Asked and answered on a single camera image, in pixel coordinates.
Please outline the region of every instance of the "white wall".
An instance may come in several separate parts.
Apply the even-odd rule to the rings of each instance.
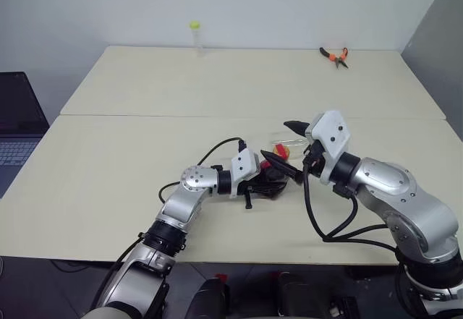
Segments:
[[[0,70],[25,70],[50,121],[108,44],[401,50],[433,0],[0,0]]]

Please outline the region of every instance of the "laptop keyboard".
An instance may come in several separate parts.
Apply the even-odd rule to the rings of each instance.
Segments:
[[[0,166],[24,165],[38,141],[0,142]]]

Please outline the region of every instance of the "floor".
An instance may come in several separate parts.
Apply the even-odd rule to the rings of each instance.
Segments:
[[[108,266],[107,263],[95,264],[80,272],[65,273],[55,268],[49,260],[2,259],[0,319],[80,318],[88,311]],[[65,271],[81,267],[64,261],[57,264]],[[200,285],[217,273],[228,275],[233,308],[230,318],[272,315],[274,308],[270,301],[269,285],[272,275],[279,271],[300,274],[317,289],[325,288],[333,294],[356,296],[361,318],[409,318],[396,301],[394,270],[383,268],[388,274],[371,278],[348,276],[347,271],[352,273],[352,270],[365,269],[369,271],[372,268],[347,270],[335,265],[177,263],[168,277],[171,290],[167,297],[165,318],[182,319]]]

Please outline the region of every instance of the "yellow cap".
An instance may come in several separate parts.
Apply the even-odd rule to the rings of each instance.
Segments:
[[[197,30],[198,28],[200,28],[200,22],[197,21],[197,20],[193,20],[190,22],[190,28],[192,30]]]

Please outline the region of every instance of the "table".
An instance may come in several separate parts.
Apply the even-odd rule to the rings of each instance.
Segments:
[[[349,69],[318,51],[109,46],[62,114],[445,119],[396,51],[351,51]]]
[[[39,143],[0,204],[0,255],[115,260],[161,203],[160,186],[178,180],[218,141],[241,135],[254,150],[278,137],[294,139],[283,119],[60,116]],[[400,163],[424,190],[462,221],[462,143],[443,120],[348,119],[350,151]],[[237,152],[225,145],[207,164]],[[293,160],[300,167],[302,159]],[[328,231],[350,203],[311,180],[320,225]],[[352,229],[380,219],[362,206]],[[392,243],[387,231],[368,237]],[[392,253],[356,244],[324,244],[291,183],[278,200],[206,200],[187,236],[181,261],[226,263],[394,264]]]

